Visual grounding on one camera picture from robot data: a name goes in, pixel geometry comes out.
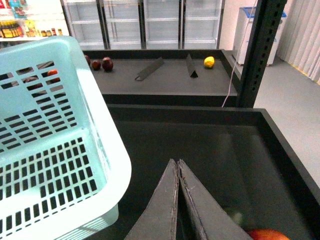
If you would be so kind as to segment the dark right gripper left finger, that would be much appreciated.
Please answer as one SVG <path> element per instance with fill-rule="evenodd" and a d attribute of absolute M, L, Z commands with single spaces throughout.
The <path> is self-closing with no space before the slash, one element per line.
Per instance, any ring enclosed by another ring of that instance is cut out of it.
<path fill-rule="evenodd" d="M 126 240 L 175 240 L 179 199 L 178 166 L 170 159 L 145 210 Z"/>

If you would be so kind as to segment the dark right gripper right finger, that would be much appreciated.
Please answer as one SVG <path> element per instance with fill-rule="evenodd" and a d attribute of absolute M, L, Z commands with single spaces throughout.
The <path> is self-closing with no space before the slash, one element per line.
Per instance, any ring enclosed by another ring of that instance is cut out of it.
<path fill-rule="evenodd" d="M 218 204 L 181 159 L 178 176 L 187 213 L 197 240 L 250 240 L 251 237 Z"/>

